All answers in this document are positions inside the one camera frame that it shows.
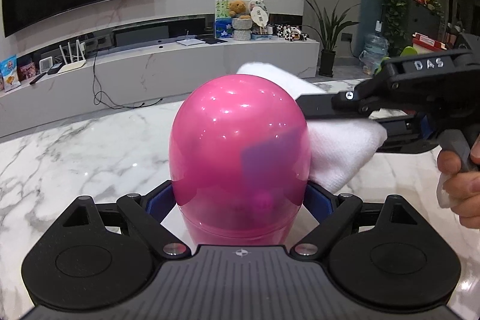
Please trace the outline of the person right hand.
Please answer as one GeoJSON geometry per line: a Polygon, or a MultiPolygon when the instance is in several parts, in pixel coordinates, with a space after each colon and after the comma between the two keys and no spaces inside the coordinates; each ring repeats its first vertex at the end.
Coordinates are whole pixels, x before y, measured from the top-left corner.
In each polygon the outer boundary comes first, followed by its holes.
{"type": "Polygon", "coordinates": [[[445,178],[440,188],[456,204],[451,211],[459,217],[460,224],[469,229],[479,229],[479,172],[461,172],[461,159],[452,151],[442,150],[437,166],[445,178]]]}

